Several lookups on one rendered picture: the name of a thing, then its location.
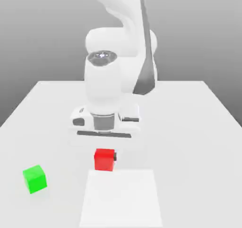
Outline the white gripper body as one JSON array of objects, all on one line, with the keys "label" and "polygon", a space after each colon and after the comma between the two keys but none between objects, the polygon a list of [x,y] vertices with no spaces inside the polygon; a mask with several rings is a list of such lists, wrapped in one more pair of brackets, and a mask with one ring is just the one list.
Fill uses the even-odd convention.
[{"label": "white gripper body", "polygon": [[71,129],[69,131],[69,144],[72,146],[139,146],[141,145],[140,132],[128,131],[94,131]]}]

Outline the small red cube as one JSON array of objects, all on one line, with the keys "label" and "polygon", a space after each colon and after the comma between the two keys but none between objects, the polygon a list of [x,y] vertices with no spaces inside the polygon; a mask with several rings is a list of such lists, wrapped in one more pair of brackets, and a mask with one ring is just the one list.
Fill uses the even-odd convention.
[{"label": "small red cube", "polygon": [[94,154],[95,170],[113,171],[114,149],[96,149]]}]

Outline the small green cube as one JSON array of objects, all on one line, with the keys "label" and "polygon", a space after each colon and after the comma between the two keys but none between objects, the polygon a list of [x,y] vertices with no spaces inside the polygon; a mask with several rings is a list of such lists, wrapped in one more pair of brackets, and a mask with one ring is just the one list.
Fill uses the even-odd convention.
[{"label": "small green cube", "polygon": [[30,194],[47,187],[46,175],[40,165],[23,170],[25,185]]}]

